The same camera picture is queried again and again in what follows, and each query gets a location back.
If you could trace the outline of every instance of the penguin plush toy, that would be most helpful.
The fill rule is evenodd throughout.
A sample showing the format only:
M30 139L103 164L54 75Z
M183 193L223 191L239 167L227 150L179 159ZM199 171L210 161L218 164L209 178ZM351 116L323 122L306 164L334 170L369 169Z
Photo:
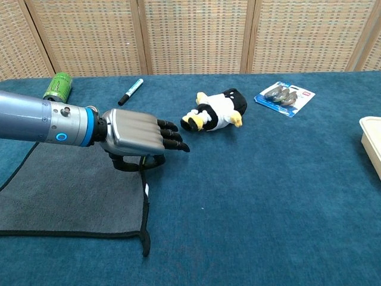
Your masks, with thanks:
M242 126L242 116L248 106L243 95L235 88L221 94L207 96L197 93L197 108L185 115L180 124L188 131L214 131L234 124Z

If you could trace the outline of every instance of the woven screen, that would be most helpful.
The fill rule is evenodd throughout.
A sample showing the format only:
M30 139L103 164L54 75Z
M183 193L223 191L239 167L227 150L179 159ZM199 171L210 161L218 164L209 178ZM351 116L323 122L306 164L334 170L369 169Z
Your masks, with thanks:
M0 80L50 76L17 1L2 1L0 28Z
M248 1L144 4L153 74L239 73Z
M381 70L381 32L369 53L363 70Z
M379 0L262 0L252 73L344 71Z
M32 0L56 72L72 76L140 74L129 1Z

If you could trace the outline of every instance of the gray towel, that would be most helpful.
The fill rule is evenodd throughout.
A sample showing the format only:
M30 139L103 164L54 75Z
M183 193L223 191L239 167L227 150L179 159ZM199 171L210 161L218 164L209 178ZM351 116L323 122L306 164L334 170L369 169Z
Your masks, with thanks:
M125 161L140 164L139 157ZM0 188L0 235L139 236L149 252L143 171L113 167L98 145L36 144Z

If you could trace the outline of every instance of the robotic hand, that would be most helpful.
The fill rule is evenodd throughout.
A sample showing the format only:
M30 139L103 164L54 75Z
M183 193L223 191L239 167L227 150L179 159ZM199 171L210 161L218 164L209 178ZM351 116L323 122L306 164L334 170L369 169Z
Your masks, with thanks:
M154 162L144 168L165 162L165 149L189 152L177 133L177 126L155 116L111 109L101 117L98 110L60 102L42 100L0 91L0 138L47 142L88 147L99 142L109 154L114 167L137 171L139 166L124 162L124 156L152 156Z

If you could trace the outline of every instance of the white container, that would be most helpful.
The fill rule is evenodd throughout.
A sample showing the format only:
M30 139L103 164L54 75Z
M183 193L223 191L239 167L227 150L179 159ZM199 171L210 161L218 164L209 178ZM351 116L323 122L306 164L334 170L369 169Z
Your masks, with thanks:
M364 131L361 143L381 179L381 117L363 117L360 125Z

